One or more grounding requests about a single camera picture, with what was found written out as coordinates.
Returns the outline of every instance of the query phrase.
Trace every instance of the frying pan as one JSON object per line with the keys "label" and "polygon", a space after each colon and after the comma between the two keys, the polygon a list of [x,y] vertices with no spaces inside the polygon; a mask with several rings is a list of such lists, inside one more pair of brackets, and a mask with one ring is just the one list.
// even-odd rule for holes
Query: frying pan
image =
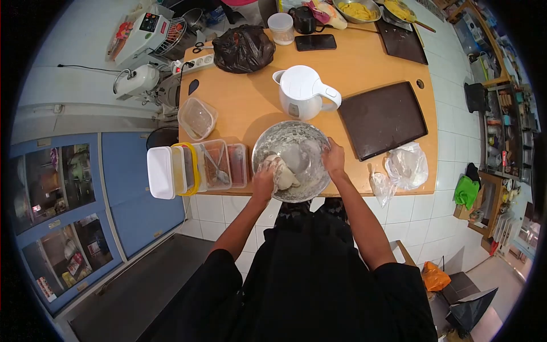
{"label": "frying pan", "polygon": [[403,10],[408,10],[410,12],[410,15],[411,15],[411,18],[409,20],[405,20],[403,18],[401,18],[400,16],[398,16],[397,14],[395,14],[394,12],[391,12],[389,8],[387,8],[387,6],[384,4],[385,0],[377,0],[376,3],[379,4],[379,5],[383,5],[383,7],[385,9],[387,9],[391,14],[393,14],[395,17],[399,18],[399,20],[402,20],[404,22],[408,22],[409,24],[412,24],[412,23],[415,23],[417,25],[420,25],[422,26],[423,28],[426,28],[428,30],[430,30],[431,32],[437,32],[435,31],[435,29],[427,26],[426,24],[422,23],[422,22],[419,22],[416,20],[416,13],[414,13],[413,10],[411,10],[404,2],[400,1],[400,0],[397,0],[397,4],[399,5],[399,7]]}

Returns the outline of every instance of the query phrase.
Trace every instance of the white electric kettle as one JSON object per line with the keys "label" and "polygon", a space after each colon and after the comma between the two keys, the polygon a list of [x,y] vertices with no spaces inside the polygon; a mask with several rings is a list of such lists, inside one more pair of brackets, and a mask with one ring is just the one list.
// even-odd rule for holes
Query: white electric kettle
{"label": "white electric kettle", "polygon": [[[297,120],[310,120],[320,111],[335,111],[342,96],[334,88],[321,82],[319,74],[305,65],[295,65],[273,73],[279,84],[279,101],[285,113]],[[333,103],[323,103],[321,96]]]}

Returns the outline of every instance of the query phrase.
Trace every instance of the white tiled floor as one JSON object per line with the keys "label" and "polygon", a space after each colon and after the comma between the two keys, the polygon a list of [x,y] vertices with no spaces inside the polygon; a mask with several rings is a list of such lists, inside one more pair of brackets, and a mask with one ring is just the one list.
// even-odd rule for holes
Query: white tiled floor
{"label": "white tiled floor", "polygon": [[[433,195],[396,196],[384,208],[374,197],[364,198],[386,235],[401,240],[413,260],[421,268],[425,261],[439,263],[444,256],[450,260],[464,248],[464,271],[487,258],[480,247],[481,235],[467,228],[467,221],[452,216],[455,209],[454,189],[459,177],[465,173],[467,163],[477,167],[484,156],[484,134],[481,134],[479,115],[469,113],[465,103],[463,83],[473,83],[470,65],[452,25],[441,22],[433,14],[412,0],[407,5],[416,12],[420,21],[434,27],[436,33],[418,27],[425,44],[429,71],[433,84],[439,136],[437,186]],[[240,19],[236,25],[222,22],[207,30],[220,36],[228,28],[245,24]],[[248,197],[196,195],[191,198],[191,215],[182,227],[185,235],[215,240],[239,214]],[[324,202],[313,200],[316,210]],[[236,265],[246,277],[256,250],[264,242],[264,230],[272,228],[281,203],[272,200],[257,220]]]}

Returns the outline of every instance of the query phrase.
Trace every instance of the scissors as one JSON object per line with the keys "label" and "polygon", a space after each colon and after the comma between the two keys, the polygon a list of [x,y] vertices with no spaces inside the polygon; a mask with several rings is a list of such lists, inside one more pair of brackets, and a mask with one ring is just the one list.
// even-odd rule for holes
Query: scissors
{"label": "scissors", "polygon": [[213,47],[205,47],[202,42],[197,42],[196,47],[192,50],[194,54],[201,52],[203,49],[212,49]]}

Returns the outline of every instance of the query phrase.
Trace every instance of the pink shirt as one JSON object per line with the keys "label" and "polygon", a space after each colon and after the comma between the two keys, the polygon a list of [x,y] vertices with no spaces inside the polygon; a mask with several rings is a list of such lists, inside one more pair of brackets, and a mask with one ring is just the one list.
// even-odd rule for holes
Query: pink shirt
{"label": "pink shirt", "polygon": [[253,3],[258,0],[222,0],[228,6],[243,6]]}

